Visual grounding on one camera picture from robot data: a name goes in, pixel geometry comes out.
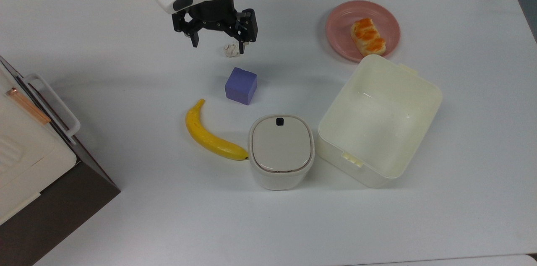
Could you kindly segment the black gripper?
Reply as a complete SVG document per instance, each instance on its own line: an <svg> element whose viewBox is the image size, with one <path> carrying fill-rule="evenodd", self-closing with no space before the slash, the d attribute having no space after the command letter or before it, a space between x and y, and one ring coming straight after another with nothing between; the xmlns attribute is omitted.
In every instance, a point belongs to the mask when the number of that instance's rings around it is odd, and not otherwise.
<svg viewBox="0 0 537 266"><path fill-rule="evenodd" d="M185 19L187 13L192 18L190 21ZM200 25L219 23L221 27L234 31L240 54L244 54L245 45L255 42L258 35L255 10L248 8L237 13L234 0L208 0L190 6L172 14L172 23L173 29L184 33L194 47L199 44Z"/></svg>

